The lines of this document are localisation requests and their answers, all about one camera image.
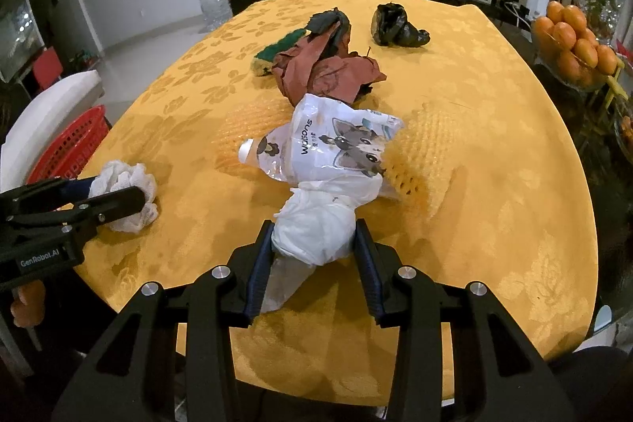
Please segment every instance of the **green sponge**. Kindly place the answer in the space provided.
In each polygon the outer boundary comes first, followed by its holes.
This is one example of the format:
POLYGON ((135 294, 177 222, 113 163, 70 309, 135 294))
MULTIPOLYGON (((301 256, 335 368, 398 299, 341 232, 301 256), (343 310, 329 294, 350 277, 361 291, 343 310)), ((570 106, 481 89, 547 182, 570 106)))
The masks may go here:
POLYGON ((281 40, 274 44, 268 45, 252 59, 251 70, 256 76, 266 76, 271 74, 273 60, 275 55, 279 52, 287 51, 290 47, 296 44, 299 39, 304 36, 308 31, 306 29, 295 29, 293 32, 289 32, 281 40))

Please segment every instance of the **doorway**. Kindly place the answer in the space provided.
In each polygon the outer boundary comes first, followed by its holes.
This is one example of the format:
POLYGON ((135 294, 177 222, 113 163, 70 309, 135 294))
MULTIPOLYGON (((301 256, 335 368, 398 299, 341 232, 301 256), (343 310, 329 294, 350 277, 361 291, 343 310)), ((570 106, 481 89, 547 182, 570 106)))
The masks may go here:
POLYGON ((29 0, 45 47, 53 47, 64 75, 77 72, 78 56, 98 56, 80 0, 29 0))

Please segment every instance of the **white cloth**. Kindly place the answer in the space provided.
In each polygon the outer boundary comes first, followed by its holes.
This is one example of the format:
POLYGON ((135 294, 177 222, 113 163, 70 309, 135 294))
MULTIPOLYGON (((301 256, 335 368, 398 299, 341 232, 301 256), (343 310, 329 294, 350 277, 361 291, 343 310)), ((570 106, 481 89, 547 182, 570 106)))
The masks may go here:
POLYGON ((152 174, 145 172, 143 163, 137 163, 132 167, 119 160, 107 162, 101 168, 101 173, 94 178, 88 198, 129 186, 138 186, 145 194, 143 209, 139 213, 112 221, 108 227, 113 231, 138 233, 158 217, 158 208, 153 202, 156 198, 156 180, 152 174))
POLYGON ((278 256, 262 312, 279 309, 315 268, 351 252, 356 230, 354 210, 378 197, 382 176, 343 175, 291 188, 292 197, 275 215, 272 243, 278 256))

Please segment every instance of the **white plastic bag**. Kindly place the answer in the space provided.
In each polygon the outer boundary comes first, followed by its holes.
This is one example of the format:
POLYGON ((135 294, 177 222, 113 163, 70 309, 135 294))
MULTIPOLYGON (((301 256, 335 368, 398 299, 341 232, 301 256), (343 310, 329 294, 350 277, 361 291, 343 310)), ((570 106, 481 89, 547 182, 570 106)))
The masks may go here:
POLYGON ((145 194, 145 205, 140 213, 112 221, 108 227, 113 231, 138 233, 158 217, 158 208, 154 204, 156 198, 156 180, 152 174, 145 172, 145 165, 137 163, 134 167, 120 160, 112 160, 104 164, 101 173, 90 185, 88 198, 96 197, 110 191, 117 191, 138 186, 145 194))
POLYGON ((308 93, 290 123, 261 139, 246 140, 238 157, 291 185, 342 175, 372 177, 382 172, 385 144, 402 127, 394 116, 354 110, 344 102, 308 93))
POLYGON ((356 229, 354 210, 373 201, 382 176, 345 175, 327 181, 301 182, 291 188, 273 229, 278 256, 270 277, 262 312, 279 309, 314 272, 351 252, 356 229))

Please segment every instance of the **fruit bowl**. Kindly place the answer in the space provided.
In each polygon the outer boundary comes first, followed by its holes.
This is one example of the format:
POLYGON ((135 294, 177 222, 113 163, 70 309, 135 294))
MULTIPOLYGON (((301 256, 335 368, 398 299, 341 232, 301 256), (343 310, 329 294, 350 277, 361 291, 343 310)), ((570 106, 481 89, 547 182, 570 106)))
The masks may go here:
POLYGON ((563 49, 548 32, 534 31, 533 26, 532 41, 536 45, 540 61, 565 86, 591 92, 606 83, 606 75, 588 66, 571 51, 563 49))

